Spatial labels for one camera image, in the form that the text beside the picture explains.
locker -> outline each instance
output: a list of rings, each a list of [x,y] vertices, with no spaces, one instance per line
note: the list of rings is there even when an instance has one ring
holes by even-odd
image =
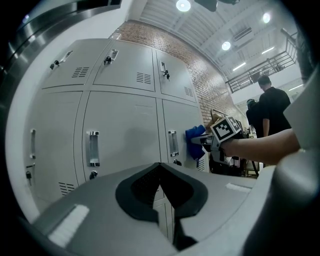
[[[160,162],[156,99],[92,91],[82,132],[85,179]]]
[[[189,72],[185,63],[167,53],[156,51],[158,75],[160,79],[161,93],[196,102],[193,93]],[[169,79],[165,76],[168,70]]]
[[[158,212],[158,227],[163,235],[172,243],[174,239],[173,207],[167,197],[153,202],[153,209]]]
[[[169,163],[177,159],[183,167],[196,169],[197,163],[187,150],[185,131],[202,123],[199,109],[169,100],[162,102]]]
[[[154,195],[154,201],[160,200],[164,197],[165,197],[164,191],[162,190],[161,186],[159,186]]]
[[[42,94],[32,108],[27,152],[35,163],[28,170],[32,174],[34,194],[41,199],[36,202],[53,203],[78,187],[74,128],[81,94]]]
[[[96,61],[110,41],[110,39],[75,41],[58,60],[59,66],[55,66],[51,71],[43,88],[84,85]]]
[[[102,62],[94,85],[121,86],[154,92],[154,70],[151,48],[128,42],[115,41]]]

person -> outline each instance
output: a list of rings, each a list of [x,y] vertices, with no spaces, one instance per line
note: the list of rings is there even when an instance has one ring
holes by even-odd
[[[294,131],[286,129],[262,138],[228,139],[221,148],[227,157],[276,165],[283,157],[298,151],[300,145]]]
[[[254,99],[248,99],[246,102],[248,110],[246,111],[246,118],[249,125],[253,126],[256,131],[257,138],[264,136],[263,119],[259,108],[259,103]]]
[[[258,78],[258,84],[264,91],[259,98],[263,136],[290,129],[291,126],[284,116],[284,110],[290,105],[288,95],[283,90],[272,87],[270,78],[265,74]]]

metal railing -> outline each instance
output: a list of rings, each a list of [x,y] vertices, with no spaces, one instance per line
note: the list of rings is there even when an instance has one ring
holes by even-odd
[[[295,42],[292,40],[293,35],[291,35],[291,38],[286,38],[285,51],[267,58],[264,62],[225,82],[230,86],[231,92],[234,93],[258,82],[261,75],[270,76],[294,65],[297,61],[297,49]]]

brick wall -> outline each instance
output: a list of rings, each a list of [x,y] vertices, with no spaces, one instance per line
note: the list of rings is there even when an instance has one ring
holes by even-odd
[[[199,100],[203,122],[210,120],[210,110],[232,115],[247,126],[244,116],[234,106],[223,77],[203,55],[175,35],[152,25],[127,21],[117,30],[121,40],[132,41],[162,50],[184,61]]]

ventilation slot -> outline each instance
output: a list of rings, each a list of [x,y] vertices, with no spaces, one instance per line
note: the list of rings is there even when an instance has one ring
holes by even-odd
[[[192,93],[192,90],[188,87],[184,87],[184,92],[186,95],[190,96],[190,97],[193,97],[194,94]]]
[[[144,83],[151,84],[151,76],[149,74],[144,74]]]
[[[151,75],[144,73],[136,73],[136,81],[139,83],[151,84]]]
[[[63,196],[67,195],[68,193],[70,193],[71,191],[73,191],[75,189],[74,185],[62,183],[62,182],[59,182],[59,187],[60,187],[60,191]]]
[[[198,169],[198,171],[201,171],[201,172],[206,171],[206,165],[205,165],[204,159],[199,160],[197,169]]]
[[[89,70],[89,67],[77,67],[72,74],[72,78],[84,78]]]
[[[239,34],[235,35],[234,38],[233,38],[233,40],[234,40],[234,41],[237,41],[237,40],[245,37],[246,35],[248,35],[248,34],[251,33],[251,32],[252,32],[251,27],[246,28],[245,30],[241,31]]]
[[[136,73],[136,81],[139,83],[144,82],[144,74],[143,73]]]

